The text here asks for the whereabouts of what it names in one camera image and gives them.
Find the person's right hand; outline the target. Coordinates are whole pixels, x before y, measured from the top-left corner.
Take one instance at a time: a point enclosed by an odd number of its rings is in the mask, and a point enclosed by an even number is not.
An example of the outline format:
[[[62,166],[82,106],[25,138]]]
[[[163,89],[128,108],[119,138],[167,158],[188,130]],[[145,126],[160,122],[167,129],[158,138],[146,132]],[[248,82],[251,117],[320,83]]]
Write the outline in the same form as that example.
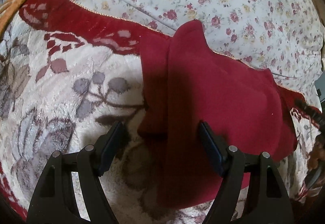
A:
[[[316,137],[312,151],[309,153],[307,168],[310,170],[318,168],[320,161],[324,161],[324,135],[320,134]]]

